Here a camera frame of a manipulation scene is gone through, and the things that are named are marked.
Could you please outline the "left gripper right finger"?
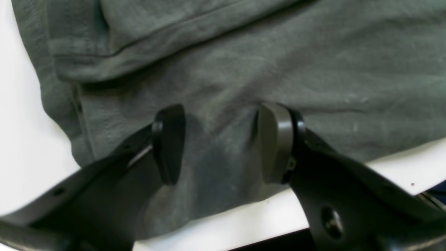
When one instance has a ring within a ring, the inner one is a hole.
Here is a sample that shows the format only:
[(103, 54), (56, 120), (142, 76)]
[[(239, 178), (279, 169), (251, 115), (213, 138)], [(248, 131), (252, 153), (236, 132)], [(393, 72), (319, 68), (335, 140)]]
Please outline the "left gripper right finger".
[(264, 102), (257, 138), (266, 183), (288, 184), (318, 251), (444, 251), (445, 210), (334, 150), (301, 114)]

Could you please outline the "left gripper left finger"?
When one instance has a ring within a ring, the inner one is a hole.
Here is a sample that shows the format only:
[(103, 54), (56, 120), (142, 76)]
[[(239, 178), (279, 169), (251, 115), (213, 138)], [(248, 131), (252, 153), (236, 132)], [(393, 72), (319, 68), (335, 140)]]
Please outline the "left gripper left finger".
[(110, 155), (1, 217), (1, 243), (20, 251), (131, 251), (152, 195), (173, 186), (185, 145), (185, 109), (175, 104)]

